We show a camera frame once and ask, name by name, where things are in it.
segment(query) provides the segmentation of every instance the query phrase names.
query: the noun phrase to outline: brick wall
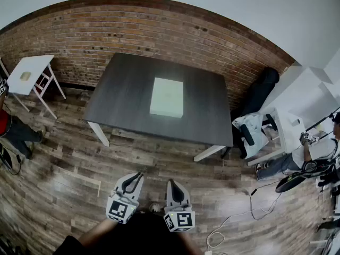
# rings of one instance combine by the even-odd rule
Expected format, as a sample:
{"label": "brick wall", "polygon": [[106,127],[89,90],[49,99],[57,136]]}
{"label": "brick wall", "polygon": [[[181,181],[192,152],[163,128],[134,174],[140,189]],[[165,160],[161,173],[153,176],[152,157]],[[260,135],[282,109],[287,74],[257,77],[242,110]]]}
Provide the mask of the brick wall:
{"label": "brick wall", "polygon": [[8,70],[54,54],[60,82],[95,86],[115,52],[174,61],[225,76],[237,107],[265,66],[283,73],[287,53],[221,15],[168,0],[72,0],[28,14],[0,31]]}

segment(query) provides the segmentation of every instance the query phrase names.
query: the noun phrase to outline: dark gray table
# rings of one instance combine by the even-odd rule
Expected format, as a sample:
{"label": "dark gray table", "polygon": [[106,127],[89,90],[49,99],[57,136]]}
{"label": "dark gray table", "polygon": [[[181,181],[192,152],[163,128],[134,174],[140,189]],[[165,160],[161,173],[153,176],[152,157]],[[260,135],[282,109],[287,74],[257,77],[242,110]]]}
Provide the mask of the dark gray table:
{"label": "dark gray table", "polygon": [[[182,118],[150,114],[155,78],[183,82]],[[150,57],[116,53],[83,119],[106,146],[109,142],[98,124],[222,147],[233,145],[224,77]]]}

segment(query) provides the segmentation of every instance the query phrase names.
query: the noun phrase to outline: white box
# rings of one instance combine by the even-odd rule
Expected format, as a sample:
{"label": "white box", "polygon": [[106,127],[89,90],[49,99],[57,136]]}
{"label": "white box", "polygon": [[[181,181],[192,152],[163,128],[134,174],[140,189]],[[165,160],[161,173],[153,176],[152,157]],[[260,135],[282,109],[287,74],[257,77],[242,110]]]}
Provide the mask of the white box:
{"label": "white box", "polygon": [[183,116],[183,83],[155,78],[150,113],[181,118]]}

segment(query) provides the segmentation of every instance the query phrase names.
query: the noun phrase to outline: white cable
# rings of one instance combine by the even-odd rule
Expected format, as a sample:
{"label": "white cable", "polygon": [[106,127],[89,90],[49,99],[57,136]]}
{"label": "white cable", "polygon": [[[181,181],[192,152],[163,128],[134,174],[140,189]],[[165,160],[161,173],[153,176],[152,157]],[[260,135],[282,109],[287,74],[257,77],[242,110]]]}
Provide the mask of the white cable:
{"label": "white cable", "polygon": [[[269,214],[269,213],[271,213],[270,209],[272,208],[272,206],[273,206],[274,204],[275,204],[274,207],[276,206],[276,202],[277,202],[278,198],[275,199],[274,202],[270,205],[268,211],[265,211],[265,210],[263,210],[262,208],[258,208],[258,209],[246,211],[246,212],[244,212],[244,213],[242,213],[242,214],[230,215],[227,219],[224,220],[224,222],[222,223],[222,225],[220,225],[220,227],[218,227],[217,229],[215,229],[213,232],[211,232],[211,233],[208,235],[208,237],[207,237],[207,251],[209,251],[209,248],[211,248],[211,249],[216,248],[216,247],[218,247],[219,245],[221,245],[221,244],[224,242],[225,236],[224,236],[221,232],[216,232],[216,231],[219,230],[220,228],[222,228],[223,225],[229,220],[229,218],[234,217],[234,216],[239,216],[239,215],[245,215],[245,214],[251,213],[252,211],[255,211],[255,210],[262,210],[262,211],[265,212],[266,214]],[[223,237],[223,240],[222,240],[219,244],[212,246],[212,245],[209,244],[209,239],[210,239],[210,237],[212,237],[214,234],[220,234],[220,235]]]}

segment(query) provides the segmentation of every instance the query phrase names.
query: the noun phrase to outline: red shirt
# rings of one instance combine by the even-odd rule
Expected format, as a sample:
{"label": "red shirt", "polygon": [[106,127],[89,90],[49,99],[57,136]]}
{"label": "red shirt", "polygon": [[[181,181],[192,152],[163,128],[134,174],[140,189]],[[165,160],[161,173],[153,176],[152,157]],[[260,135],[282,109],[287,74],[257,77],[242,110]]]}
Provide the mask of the red shirt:
{"label": "red shirt", "polygon": [[0,134],[6,131],[7,122],[9,120],[9,116],[6,111],[3,109],[0,110]]}

